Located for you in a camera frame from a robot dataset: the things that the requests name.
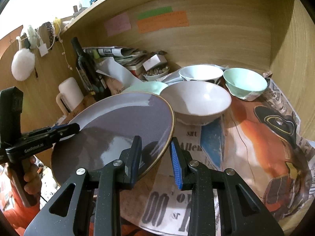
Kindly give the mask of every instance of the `white pom-pom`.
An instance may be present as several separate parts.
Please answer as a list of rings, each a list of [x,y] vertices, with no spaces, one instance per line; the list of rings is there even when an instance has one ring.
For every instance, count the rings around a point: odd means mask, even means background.
[[[35,55],[28,49],[21,49],[15,53],[11,71],[13,77],[18,81],[26,80],[35,68]]]

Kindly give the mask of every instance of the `plate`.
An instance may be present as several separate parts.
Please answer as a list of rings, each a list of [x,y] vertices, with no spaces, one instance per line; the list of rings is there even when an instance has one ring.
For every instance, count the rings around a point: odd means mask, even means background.
[[[158,81],[147,81],[134,84],[129,88],[125,89],[123,93],[132,92],[132,91],[144,91],[153,94],[160,95],[161,91],[164,90],[168,85],[163,82]]]
[[[171,106],[160,96],[130,92],[93,104],[73,122],[80,125],[81,131],[56,143],[51,157],[52,172],[59,184],[78,168],[93,171],[118,159],[136,135],[142,138],[141,178],[166,151],[175,118]]]

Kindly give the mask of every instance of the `teal cup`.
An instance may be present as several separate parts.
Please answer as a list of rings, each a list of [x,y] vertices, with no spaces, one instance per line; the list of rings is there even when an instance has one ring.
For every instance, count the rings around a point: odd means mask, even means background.
[[[268,87],[266,80],[260,74],[249,69],[227,69],[223,77],[230,93],[246,101],[255,100]]]

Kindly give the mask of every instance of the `white mug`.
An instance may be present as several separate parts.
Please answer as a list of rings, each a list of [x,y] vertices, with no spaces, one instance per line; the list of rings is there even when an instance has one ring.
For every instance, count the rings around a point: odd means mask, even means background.
[[[84,98],[79,85],[73,77],[59,84],[59,91],[56,102],[64,115],[68,115],[68,111],[73,111]]]

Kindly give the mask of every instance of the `green sticky note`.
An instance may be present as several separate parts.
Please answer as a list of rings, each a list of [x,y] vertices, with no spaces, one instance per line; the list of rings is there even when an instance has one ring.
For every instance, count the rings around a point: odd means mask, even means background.
[[[144,11],[144,12],[141,12],[138,15],[138,20],[142,20],[142,19],[145,19],[145,18],[157,16],[157,15],[168,13],[168,12],[173,12],[173,9],[172,9],[171,6],[160,7],[160,8],[157,8],[157,9]]]

